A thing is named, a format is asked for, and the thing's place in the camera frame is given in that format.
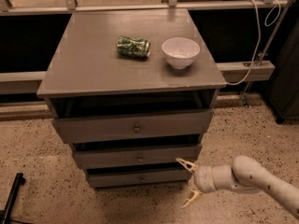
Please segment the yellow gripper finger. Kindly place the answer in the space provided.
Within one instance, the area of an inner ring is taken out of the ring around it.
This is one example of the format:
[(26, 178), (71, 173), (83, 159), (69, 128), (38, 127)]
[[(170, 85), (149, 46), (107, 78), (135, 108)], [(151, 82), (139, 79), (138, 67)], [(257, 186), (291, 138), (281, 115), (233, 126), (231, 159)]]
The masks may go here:
[(182, 207), (186, 208), (189, 204), (196, 201), (198, 198), (200, 198), (202, 195), (202, 192), (197, 189), (192, 189), (188, 198), (184, 201)]
[(198, 165), (191, 162), (183, 160), (182, 158), (176, 158), (176, 161), (181, 164), (188, 172), (195, 173), (198, 169)]

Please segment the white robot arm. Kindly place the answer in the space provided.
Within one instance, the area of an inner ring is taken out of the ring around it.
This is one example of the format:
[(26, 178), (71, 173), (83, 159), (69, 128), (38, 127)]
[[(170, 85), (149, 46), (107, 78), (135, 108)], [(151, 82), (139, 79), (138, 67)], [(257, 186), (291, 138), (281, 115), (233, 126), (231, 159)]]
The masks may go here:
[(222, 189), (235, 193), (263, 191), (299, 219), (299, 188), (271, 174), (253, 158), (238, 156), (231, 164), (221, 166), (196, 165), (182, 158), (176, 161), (192, 174), (196, 186), (183, 206), (203, 193)]

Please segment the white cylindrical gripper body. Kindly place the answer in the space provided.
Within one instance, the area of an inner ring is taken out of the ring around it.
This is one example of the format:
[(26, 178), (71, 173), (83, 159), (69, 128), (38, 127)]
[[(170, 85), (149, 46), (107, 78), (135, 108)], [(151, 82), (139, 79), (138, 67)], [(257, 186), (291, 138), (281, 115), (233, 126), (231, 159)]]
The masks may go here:
[(212, 167), (199, 166), (193, 174), (195, 186), (203, 193), (210, 193), (215, 190)]

